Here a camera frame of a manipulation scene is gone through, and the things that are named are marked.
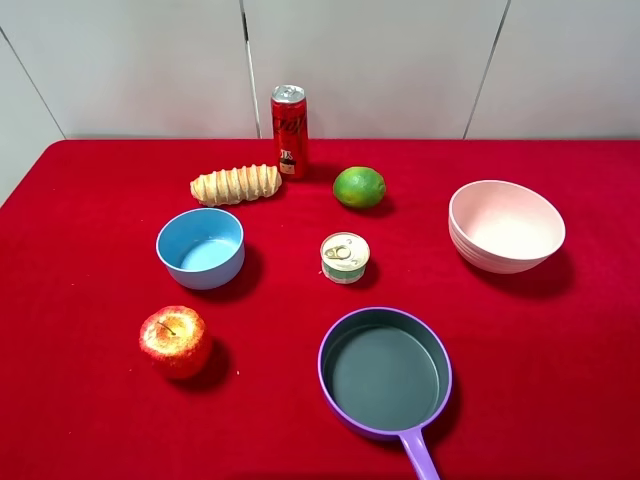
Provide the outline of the green lime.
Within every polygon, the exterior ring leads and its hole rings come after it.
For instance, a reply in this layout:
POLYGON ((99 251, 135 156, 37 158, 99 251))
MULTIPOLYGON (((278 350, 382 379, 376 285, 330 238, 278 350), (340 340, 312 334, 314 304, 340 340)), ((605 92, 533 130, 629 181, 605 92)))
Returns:
POLYGON ((383 176, 372 168, 349 167, 336 177, 333 194, 346 207, 367 209, 382 201, 386 183, 383 176))

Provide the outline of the small tin can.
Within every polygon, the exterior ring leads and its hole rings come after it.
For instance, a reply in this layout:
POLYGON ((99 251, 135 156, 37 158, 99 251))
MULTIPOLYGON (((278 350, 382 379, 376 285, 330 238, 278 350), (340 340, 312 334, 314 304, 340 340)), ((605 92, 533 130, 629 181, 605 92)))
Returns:
POLYGON ((329 235, 320 247, 322 272, 334 283, 352 284, 360 280, 370 259, 366 240, 351 232, 329 235))

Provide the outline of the spiral bread roll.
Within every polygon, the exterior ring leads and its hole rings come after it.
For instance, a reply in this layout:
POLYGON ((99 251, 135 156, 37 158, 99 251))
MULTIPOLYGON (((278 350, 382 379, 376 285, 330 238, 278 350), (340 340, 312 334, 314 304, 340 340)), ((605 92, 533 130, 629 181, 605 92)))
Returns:
POLYGON ((190 192, 199 204, 218 207, 271 197, 281 185, 277 167, 262 164, 200 175, 190 182, 190 192))

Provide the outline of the blue bowl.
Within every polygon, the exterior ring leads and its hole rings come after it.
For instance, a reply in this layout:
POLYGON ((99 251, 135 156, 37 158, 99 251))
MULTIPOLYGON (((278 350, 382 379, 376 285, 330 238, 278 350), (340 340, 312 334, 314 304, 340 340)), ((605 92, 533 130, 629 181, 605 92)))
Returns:
POLYGON ((245 232, 233 214, 198 208, 171 219, 156 239, 156 254, 171 277, 192 290, 230 282, 245 260, 245 232))

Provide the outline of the red soda can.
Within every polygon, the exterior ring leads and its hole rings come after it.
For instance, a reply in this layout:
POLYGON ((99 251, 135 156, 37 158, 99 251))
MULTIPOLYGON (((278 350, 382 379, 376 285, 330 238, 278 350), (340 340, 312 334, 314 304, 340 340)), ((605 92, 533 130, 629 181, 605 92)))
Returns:
POLYGON ((276 86, 271 95, 276 164, 283 177, 301 179, 309 165, 307 99, 302 87, 276 86))

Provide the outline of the purple pan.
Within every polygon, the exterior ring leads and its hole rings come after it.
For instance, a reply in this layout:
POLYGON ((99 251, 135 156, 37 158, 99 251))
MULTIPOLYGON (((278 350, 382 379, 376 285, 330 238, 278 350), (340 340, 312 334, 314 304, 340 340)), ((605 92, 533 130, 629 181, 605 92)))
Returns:
POLYGON ((336 417, 367 438, 398 439, 418 478, 440 477, 423 429, 445 409, 453 372, 423 321, 391 307, 352 311, 324 336, 317 371, 336 417))

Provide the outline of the red tablecloth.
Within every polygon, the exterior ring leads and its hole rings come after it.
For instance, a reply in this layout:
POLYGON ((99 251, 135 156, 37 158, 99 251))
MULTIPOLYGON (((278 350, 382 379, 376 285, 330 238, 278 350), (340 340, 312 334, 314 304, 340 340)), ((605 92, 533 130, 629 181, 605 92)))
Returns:
POLYGON ((447 408, 425 432, 445 479, 639 475, 639 145, 635 141, 315 140, 313 168, 238 205, 237 277, 190 291, 155 251, 194 207, 190 181, 267 161, 266 140, 52 144, 1 209, 1 475, 5 479, 410 479, 402 447, 349 431, 317 376, 326 331, 391 306, 442 339, 447 408), (376 206, 336 177, 381 174, 376 206), (500 179, 552 202, 560 251, 513 276, 457 254, 448 203, 500 179), (363 277, 334 283, 320 247, 363 237, 363 277), (204 320, 212 351, 185 380, 143 354, 167 306, 204 320))

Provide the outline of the red apple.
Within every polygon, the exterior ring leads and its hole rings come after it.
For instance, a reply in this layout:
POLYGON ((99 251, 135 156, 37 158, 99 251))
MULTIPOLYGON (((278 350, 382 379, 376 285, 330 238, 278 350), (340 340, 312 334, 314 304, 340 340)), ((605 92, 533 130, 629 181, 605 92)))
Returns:
POLYGON ((212 351, 212 337, 201 316, 186 306, 167 306, 142 324, 139 346, 165 378, 185 380, 197 375, 212 351))

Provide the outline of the pink bowl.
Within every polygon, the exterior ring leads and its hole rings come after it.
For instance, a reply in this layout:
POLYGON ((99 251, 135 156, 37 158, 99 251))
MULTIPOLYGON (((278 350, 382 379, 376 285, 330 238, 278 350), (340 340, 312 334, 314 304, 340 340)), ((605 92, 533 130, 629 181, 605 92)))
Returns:
POLYGON ((448 230, 457 252, 471 265, 496 274, 517 274, 558 251, 566 226, 546 198, 502 180, 468 183, 452 195, 448 230))

